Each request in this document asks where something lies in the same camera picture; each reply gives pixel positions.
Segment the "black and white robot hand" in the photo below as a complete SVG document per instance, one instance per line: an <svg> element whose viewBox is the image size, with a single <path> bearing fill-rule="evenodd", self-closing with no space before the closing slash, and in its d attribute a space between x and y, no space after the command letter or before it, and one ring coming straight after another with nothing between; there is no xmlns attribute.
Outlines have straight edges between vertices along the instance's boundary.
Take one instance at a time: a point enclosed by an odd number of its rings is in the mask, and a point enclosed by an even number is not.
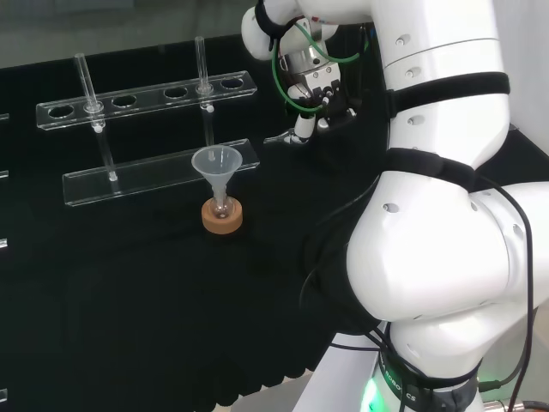
<svg viewBox="0 0 549 412"><path fill-rule="evenodd" d="M281 70L286 95L296 114L294 126L282 135L286 144L305 145L316 134L335 130L354 120L357 109L349 102L336 63L327 63L300 73Z"/></svg>

